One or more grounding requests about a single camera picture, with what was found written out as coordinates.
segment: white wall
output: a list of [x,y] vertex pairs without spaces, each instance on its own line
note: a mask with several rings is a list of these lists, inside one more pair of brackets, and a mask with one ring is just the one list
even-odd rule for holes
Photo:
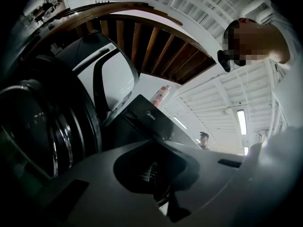
[[135,85],[135,87],[132,90],[132,95],[128,99],[128,101],[125,103],[125,105],[119,110],[122,111],[125,109],[125,107],[133,101],[139,94],[141,94],[143,97],[145,97],[147,100],[150,100],[152,96],[162,87],[162,86],[170,86],[169,94],[166,96],[166,98],[162,101],[160,104],[160,109],[164,107],[164,105],[171,99],[173,94],[176,92],[176,90],[181,86],[177,83],[167,81],[161,78],[153,77],[146,74],[140,75],[139,82]]

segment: bottle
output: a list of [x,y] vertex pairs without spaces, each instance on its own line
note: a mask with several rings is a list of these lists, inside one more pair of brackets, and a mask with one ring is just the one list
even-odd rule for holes
[[169,93],[169,89],[170,89],[170,86],[167,85],[166,87],[165,86],[162,86],[158,92],[156,92],[156,94],[151,98],[151,103],[159,108],[160,104],[162,103],[162,101],[165,99],[165,97],[168,95]]

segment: midea logo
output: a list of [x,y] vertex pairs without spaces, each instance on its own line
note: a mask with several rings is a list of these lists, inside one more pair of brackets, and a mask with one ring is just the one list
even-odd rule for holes
[[147,112],[146,112],[146,115],[147,115],[147,116],[150,116],[153,120],[155,120],[155,117],[151,114],[150,111],[147,111]]

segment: fluorescent light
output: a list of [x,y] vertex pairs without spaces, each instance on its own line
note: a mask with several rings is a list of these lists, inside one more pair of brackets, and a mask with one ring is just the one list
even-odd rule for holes
[[185,129],[187,129],[187,127],[184,124],[182,124],[179,119],[177,119],[176,117],[174,117],[174,119],[177,120],[178,123],[181,124]]
[[247,154],[248,154],[248,150],[249,150],[248,147],[245,146],[245,147],[244,147],[244,155],[247,155]]
[[240,122],[241,134],[247,134],[244,110],[243,109],[238,110],[237,114],[238,114],[238,118],[239,118],[239,122]]

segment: washing machine door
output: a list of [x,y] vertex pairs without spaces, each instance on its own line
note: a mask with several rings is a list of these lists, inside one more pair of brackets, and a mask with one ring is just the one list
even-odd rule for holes
[[0,120],[18,152],[50,178],[101,148],[91,98],[57,58],[39,56],[20,66],[0,91]]

